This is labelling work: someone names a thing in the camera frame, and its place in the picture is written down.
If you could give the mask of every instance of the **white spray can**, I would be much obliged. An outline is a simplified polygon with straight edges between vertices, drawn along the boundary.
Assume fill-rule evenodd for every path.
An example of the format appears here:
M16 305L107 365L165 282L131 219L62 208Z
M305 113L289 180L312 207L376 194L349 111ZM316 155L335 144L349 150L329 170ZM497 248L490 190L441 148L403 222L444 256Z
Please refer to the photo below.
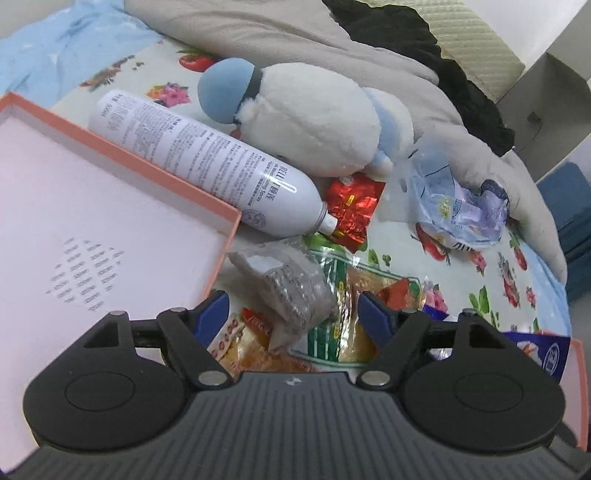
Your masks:
M330 235L336 227L303 172L149 99L112 90L89 129L233 205L244 223L270 235Z

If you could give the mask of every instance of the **green snack package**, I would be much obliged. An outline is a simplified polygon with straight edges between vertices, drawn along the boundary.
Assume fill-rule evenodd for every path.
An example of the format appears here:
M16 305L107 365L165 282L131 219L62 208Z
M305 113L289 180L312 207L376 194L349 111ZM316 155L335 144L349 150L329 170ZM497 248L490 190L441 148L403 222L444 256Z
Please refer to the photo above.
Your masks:
M359 295L366 290L378 295L406 277L361 263L359 257L319 233L305 240L336 296L338 317L328 318L310 330L291 348L291 353L329 367L361 367L374 357L376 349L359 321ZM417 308L420 282L417 278L408 280L402 306Z

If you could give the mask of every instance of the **red candy wrapper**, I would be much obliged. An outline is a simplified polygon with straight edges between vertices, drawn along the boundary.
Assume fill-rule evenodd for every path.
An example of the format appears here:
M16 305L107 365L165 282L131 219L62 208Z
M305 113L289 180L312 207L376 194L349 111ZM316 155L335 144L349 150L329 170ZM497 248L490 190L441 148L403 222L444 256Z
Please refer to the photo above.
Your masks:
M329 213L338 220L330 239L355 253L367 239L367 227L385 183L362 173L336 179L326 192Z

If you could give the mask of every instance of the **white plush bird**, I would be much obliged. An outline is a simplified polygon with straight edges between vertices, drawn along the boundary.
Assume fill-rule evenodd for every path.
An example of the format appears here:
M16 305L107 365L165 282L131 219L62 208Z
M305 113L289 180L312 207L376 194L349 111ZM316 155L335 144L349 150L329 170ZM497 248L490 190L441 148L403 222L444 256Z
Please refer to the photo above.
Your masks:
M387 178L408 154L413 123L394 95L305 63L256 68L222 60L200 78L199 102L218 123L240 124L242 140L311 176L363 170Z

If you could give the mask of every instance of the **blue plush head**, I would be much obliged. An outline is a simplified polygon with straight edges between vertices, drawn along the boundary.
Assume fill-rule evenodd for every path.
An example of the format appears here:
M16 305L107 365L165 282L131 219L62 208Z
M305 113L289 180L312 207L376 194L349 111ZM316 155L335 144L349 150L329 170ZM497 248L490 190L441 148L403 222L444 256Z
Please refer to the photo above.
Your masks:
M203 112L220 124L234 123L255 66L244 59L226 59L209 67L197 86Z

